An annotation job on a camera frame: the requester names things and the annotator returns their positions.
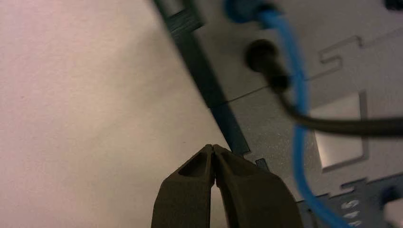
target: blue cable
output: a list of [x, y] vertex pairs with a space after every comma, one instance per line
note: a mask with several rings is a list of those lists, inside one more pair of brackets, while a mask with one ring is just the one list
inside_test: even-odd
[[[297, 43], [293, 38], [291, 29], [287, 22], [276, 11], [263, 11], [258, 14], [259, 20], [264, 26], [276, 28], [282, 40], [283, 48], [288, 54], [288, 64], [291, 70], [292, 81], [295, 85], [295, 100], [297, 109], [302, 113], [307, 113], [307, 88], [305, 86], [305, 73], [303, 70], [302, 58], [300, 57]], [[294, 178], [297, 183], [298, 190], [305, 199], [307, 205], [318, 215], [323, 221], [333, 228], [351, 228], [339, 216], [334, 214], [312, 193], [305, 178], [304, 170], [304, 141], [305, 129], [296, 125], [294, 127], [293, 141], [293, 169]]]

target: black connector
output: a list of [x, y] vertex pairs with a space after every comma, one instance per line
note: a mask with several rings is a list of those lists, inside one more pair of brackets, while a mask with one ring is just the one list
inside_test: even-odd
[[388, 10], [403, 10], [403, 0], [384, 0], [384, 5]]
[[289, 86], [288, 74], [277, 58], [278, 51], [274, 44], [264, 39], [251, 43], [245, 52], [248, 67], [262, 73], [274, 93], [283, 93]]
[[328, 120], [301, 114], [284, 95], [289, 85], [288, 76], [277, 62], [277, 57], [276, 47], [267, 40], [254, 41], [246, 51], [246, 63], [249, 68], [264, 75], [288, 116], [298, 125], [322, 132], [353, 136], [403, 136], [403, 117], [370, 120]]

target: white surface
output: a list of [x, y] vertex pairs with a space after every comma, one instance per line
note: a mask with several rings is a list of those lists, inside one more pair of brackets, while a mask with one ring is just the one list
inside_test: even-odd
[[0, 9], [0, 227], [150, 227], [162, 180], [226, 146], [152, 3]]
[[[359, 94], [353, 94], [311, 110], [311, 115], [324, 119], [361, 118]], [[320, 163], [326, 169], [363, 156], [361, 137], [338, 136], [315, 131]]]
[[387, 203], [384, 208], [384, 217], [397, 228], [403, 228], [403, 199]]

